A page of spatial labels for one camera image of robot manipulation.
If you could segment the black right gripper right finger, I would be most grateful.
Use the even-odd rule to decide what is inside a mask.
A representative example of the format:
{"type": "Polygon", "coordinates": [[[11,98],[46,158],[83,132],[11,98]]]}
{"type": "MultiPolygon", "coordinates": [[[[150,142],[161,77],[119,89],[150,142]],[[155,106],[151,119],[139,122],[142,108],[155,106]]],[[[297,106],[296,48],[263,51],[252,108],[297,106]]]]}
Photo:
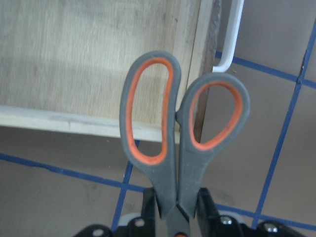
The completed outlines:
{"type": "Polygon", "coordinates": [[[296,230],[278,222],[263,221],[256,229],[231,214],[220,214],[207,188],[197,196],[197,220],[203,237],[302,237],[296,230]]]}

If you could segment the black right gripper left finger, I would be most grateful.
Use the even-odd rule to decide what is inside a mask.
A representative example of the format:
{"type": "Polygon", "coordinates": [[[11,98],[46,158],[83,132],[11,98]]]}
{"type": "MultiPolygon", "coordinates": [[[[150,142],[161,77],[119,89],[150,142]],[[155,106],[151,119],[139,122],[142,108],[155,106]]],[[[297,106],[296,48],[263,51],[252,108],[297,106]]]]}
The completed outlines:
{"type": "Polygon", "coordinates": [[[140,215],[129,217],[128,221],[111,231],[100,224],[89,225],[80,230],[77,237],[155,237],[156,236],[156,197],[153,188],[143,191],[142,209],[140,215]]]}

